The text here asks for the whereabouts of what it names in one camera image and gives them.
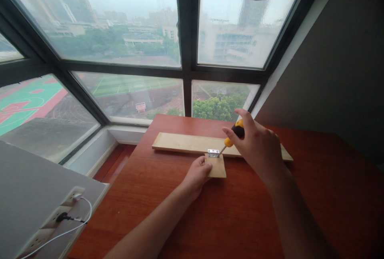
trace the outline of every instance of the wooden desk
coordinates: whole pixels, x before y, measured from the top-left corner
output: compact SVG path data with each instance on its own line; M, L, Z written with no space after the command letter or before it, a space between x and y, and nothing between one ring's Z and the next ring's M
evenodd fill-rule
M153 150L159 132L225 138L230 122L158 114L73 248L102 258L183 180L193 154ZM289 168L320 227L345 258L377 254L384 238L384 176L340 137L269 127L293 157ZM239 158L210 180L172 232L160 258L281 258L272 203Z

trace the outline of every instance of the screwdriver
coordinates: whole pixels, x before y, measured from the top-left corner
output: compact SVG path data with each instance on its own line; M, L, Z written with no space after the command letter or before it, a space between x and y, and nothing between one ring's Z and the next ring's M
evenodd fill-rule
M243 138L244 137L244 126L243 126L243 119L240 119L239 121L237 121L235 123L235 125L232 126L231 128L233 130L233 132L237 135L237 137L239 138ZM226 138L224 140L224 148L221 149L220 153L219 153L219 156L221 153L223 153L224 149L227 148L227 147L232 147L233 146L233 143L231 141L231 139L229 138Z

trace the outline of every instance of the left hand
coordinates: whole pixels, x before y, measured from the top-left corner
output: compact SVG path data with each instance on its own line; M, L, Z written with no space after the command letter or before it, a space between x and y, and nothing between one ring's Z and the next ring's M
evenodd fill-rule
M212 164L205 164L205 156L200 156L192 162L183 182L179 187L187 193L192 200L199 197L205 182L210 178L207 177L212 169Z

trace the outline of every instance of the yellow screwdriver handle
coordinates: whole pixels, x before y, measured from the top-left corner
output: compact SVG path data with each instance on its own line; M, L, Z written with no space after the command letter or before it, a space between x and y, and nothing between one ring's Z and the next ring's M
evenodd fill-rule
M226 147L232 147L232 146L233 146L233 143L232 143L231 139L226 138L226 139L224 140L224 145L225 145Z
M240 126L243 130L242 130L242 135L241 134L239 134L239 132L238 132L238 128L235 128L235 127L237 127L237 126ZM236 122L236 124L232 127L232 130L235 132L235 134L240 138L240 137L243 137L244 136L244 126L243 126L243 119L240 119L239 121L237 121ZM226 147L232 147L233 146L233 143L232 143L232 141L231 141L231 139L229 139L229 138L226 138L225 140L224 140L224 145L226 146Z

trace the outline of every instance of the red floor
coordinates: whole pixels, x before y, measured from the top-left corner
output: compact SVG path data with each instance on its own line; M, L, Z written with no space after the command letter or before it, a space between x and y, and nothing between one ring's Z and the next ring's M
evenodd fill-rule
M136 145L119 144L100 167L99 171L97 171L93 179L113 184L124 165L128 162L135 147Z

